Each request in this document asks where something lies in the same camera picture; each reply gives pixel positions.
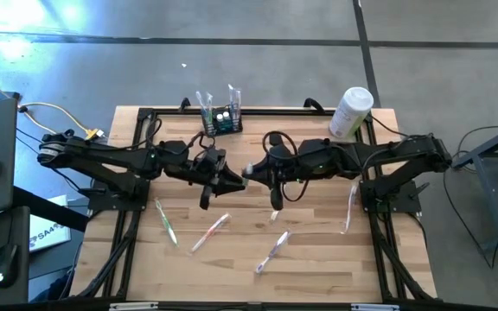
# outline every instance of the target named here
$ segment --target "white bottle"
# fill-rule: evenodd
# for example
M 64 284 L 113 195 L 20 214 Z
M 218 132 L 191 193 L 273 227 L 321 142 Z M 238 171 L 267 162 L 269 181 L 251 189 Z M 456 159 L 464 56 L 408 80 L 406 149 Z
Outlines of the white bottle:
M 329 122 L 330 133 L 338 138 L 353 135 L 372 109 L 373 101 L 374 97 L 364 87 L 348 89 Z

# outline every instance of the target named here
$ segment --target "yellow cable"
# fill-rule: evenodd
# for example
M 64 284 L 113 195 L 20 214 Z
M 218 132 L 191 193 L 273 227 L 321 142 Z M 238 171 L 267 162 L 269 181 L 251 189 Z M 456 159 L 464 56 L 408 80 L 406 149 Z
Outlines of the yellow cable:
M 3 92 L 1 89 L 0 89 L 0 93 L 2 93 L 2 95 L 4 95 L 4 97 L 6 98 L 11 98 L 11 96 L 9 96 L 7 93 Z M 60 110 L 62 111 L 64 114 L 67 115 L 67 117 L 70 117 L 71 120 L 73 120 L 73 122 L 76 123 L 76 125 L 78 125 L 78 127 L 80 127 L 83 131 L 85 131 L 85 133 L 90 136 L 92 135 L 94 132 L 97 132 L 98 130 L 95 129 L 95 130 L 89 130 L 88 128 L 86 128 L 84 125 L 82 125 L 78 119 L 76 119 L 76 117 L 74 117 L 72 114 L 70 114 L 70 112 L 66 111 L 64 108 L 58 106 L 58 105 L 54 105 L 54 104 L 50 104 L 50 103 L 42 103 L 42 102 L 33 102 L 33 103 L 26 103 L 26 104 L 23 104 L 23 105 L 19 105 L 18 102 L 16 104 L 16 106 L 18 107 L 18 109 L 20 109 L 21 107 L 26 107 L 26 106 L 29 106 L 29 105 L 45 105 L 47 107 L 52 107 L 52 108 L 55 108 L 57 110 Z M 30 119 L 30 121 L 32 121 L 33 124 L 37 125 L 39 128 L 41 129 L 44 129 L 46 131 L 48 131 L 49 133 L 51 134 L 55 134 L 56 132 L 54 130 L 51 130 L 49 129 L 49 127 L 47 126 L 44 126 L 44 125 L 41 125 L 40 123 L 38 123 L 37 121 L 35 121 L 34 117 L 32 117 L 32 115 L 30 115 L 30 113 L 28 111 L 25 111 L 24 112 L 24 115 Z

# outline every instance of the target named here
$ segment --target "wooden table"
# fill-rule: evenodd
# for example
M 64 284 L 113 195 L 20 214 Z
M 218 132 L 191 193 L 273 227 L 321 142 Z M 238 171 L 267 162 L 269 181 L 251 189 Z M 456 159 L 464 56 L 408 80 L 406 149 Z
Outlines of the wooden table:
M 115 112 L 110 144 L 131 144 L 136 106 L 119 106 Z M 373 114 L 397 129 L 391 109 Z M 197 116 L 160 117 L 163 127 L 155 141 L 189 140 L 201 130 Z M 245 116 L 241 134 L 220 136 L 216 146 L 227 150 L 227 163 L 234 172 L 248 162 L 264 157 L 262 136 L 269 130 L 288 133 L 297 144 L 303 139 L 330 137 L 331 117 Z M 399 138 L 375 125 L 378 143 Z M 190 150 L 193 157 L 199 146 Z M 393 164 L 384 168 L 390 172 Z M 212 198 L 208 211 L 199 208 L 200 186 L 162 177 L 151 182 L 150 201 L 140 221 L 131 270 L 128 300 L 146 301 L 277 301 L 277 302 L 378 302 L 381 301 L 372 237 L 367 215 L 360 204 L 352 212 L 348 234 L 341 235 L 352 182 L 342 178 L 311 181 L 298 202 L 284 202 L 284 210 L 269 224 L 272 208 L 269 190 L 249 182 L 243 192 Z M 292 197 L 300 191 L 289 185 Z M 171 244 L 155 208 L 159 198 L 174 227 L 180 246 Z M 224 213 L 232 219 L 193 256 L 188 250 Z M 95 277 L 109 256 L 116 212 L 103 212 L 87 226 L 71 294 L 77 294 Z M 393 224 L 399 255 L 424 290 L 435 296 L 435 287 L 424 237 L 414 219 L 394 214 Z M 257 265 L 268 255 L 286 229 L 293 232 L 287 245 L 257 276 Z M 118 263 L 118 287 L 122 263 Z M 390 289 L 395 293 L 393 270 L 386 261 Z

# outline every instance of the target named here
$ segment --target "computer mouse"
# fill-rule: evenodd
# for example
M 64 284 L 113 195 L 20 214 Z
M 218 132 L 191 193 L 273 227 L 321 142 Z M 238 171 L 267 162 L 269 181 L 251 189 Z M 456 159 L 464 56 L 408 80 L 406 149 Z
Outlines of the computer mouse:
M 13 285 L 18 276 L 18 245 L 5 244 L 0 247 L 0 288 Z

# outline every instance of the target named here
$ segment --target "desk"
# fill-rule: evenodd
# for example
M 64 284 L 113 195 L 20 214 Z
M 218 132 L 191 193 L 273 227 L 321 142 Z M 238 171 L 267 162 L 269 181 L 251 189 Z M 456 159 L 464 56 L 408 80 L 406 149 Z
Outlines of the desk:
M 115 112 L 110 144 L 131 144 L 136 124 L 136 106 L 119 106 Z M 391 109 L 373 114 L 397 129 Z M 163 127 L 155 141 L 189 140 L 201 130 L 199 116 L 162 115 Z M 329 137 L 331 117 L 245 116 L 244 131 L 216 138 L 217 148 L 227 150 L 228 166 L 234 172 L 248 162 L 264 157 L 262 136 L 269 130 L 288 133 L 297 144 L 303 139 Z M 378 143 L 399 138 L 376 127 Z M 193 147 L 190 156 L 200 148 Z M 389 173 L 393 165 L 384 168 Z M 243 192 L 212 198 L 208 211 L 199 208 L 201 187 L 162 176 L 151 182 L 150 202 L 143 212 L 131 270 L 127 298 L 130 301 L 276 301 L 276 302 L 378 302 L 381 301 L 374 251 L 367 215 L 352 210 L 348 234 L 341 235 L 347 214 L 351 182 L 342 178 L 312 181 L 298 202 L 285 202 L 276 223 L 268 224 L 272 208 L 269 190 L 250 182 Z M 289 187 L 296 196 L 300 187 Z M 158 197 L 174 227 L 180 247 L 170 241 L 153 200 Z M 192 257 L 187 252 L 222 214 L 231 221 L 210 238 Z M 91 220 L 71 294 L 84 289 L 108 258 L 116 212 L 102 212 Z M 394 214 L 393 224 L 399 255 L 407 269 L 430 295 L 436 295 L 424 237 L 408 215 Z M 261 276 L 253 272 L 268 255 L 280 234 L 293 231 L 289 242 L 271 260 Z M 393 273 L 386 264 L 390 289 Z M 115 286 L 121 276 L 118 263 Z

